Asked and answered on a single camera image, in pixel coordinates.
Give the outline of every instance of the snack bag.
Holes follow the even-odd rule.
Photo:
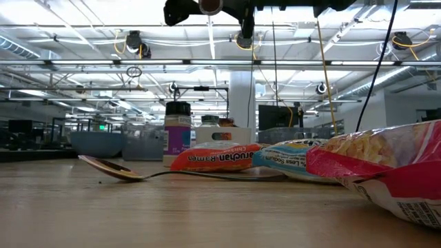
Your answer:
[[[276,169],[290,178],[320,183],[335,183],[333,178],[323,178],[306,171],[306,153],[313,147],[322,147],[325,139],[285,141],[266,147],[253,156],[253,167]]]
[[[179,154],[170,170],[189,172],[237,172],[252,166],[252,157],[263,146],[227,141],[207,142]]]
[[[403,220],[441,229],[441,121],[334,137],[308,151],[307,171],[336,178]]]

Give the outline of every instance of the ramen packet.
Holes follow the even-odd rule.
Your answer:
[[[237,172],[252,166],[252,157],[264,145],[239,145],[214,141],[196,145],[179,154],[170,170],[189,172]]]
[[[441,121],[331,138],[307,152],[307,171],[403,220],[441,229]]]
[[[306,153],[313,147],[322,147],[326,139],[303,139],[284,141],[266,147],[253,156],[253,167],[268,167],[286,176],[317,183],[336,183],[333,178],[324,178],[306,171]]]

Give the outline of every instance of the cardboard box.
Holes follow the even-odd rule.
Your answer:
[[[196,144],[213,141],[231,141],[240,145],[251,143],[251,128],[242,127],[197,127]]]

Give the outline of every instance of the red snack bag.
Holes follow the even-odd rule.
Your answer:
[[[254,152],[259,144],[239,145],[216,141],[199,144],[179,154],[170,170],[189,172],[237,172],[252,167]]]
[[[307,171],[403,220],[441,229],[441,121],[334,137],[307,152]]]

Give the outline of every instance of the white column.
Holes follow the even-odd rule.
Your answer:
[[[256,137],[256,80],[251,72],[230,72],[229,116],[237,126],[251,128],[250,141],[253,143]]]

